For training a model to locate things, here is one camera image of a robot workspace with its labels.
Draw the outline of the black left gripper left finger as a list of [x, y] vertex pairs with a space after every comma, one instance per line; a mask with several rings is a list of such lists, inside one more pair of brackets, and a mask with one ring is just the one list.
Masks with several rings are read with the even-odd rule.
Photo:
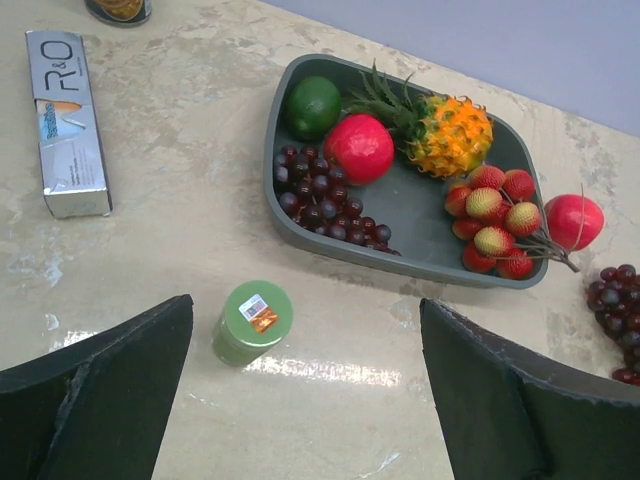
[[179, 295], [2, 371], [2, 478], [151, 478], [192, 331]]

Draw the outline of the green pill bottle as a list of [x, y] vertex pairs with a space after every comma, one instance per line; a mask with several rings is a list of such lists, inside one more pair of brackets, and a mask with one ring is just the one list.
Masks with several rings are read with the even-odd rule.
[[293, 317], [281, 287], [265, 280], [242, 283], [226, 299], [214, 327], [213, 351], [227, 365], [249, 365], [288, 335]]

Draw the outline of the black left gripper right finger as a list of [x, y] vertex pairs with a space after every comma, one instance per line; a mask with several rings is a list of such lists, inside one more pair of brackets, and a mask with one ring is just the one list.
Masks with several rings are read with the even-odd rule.
[[422, 299], [423, 356], [457, 479], [639, 476], [639, 389], [556, 362]]

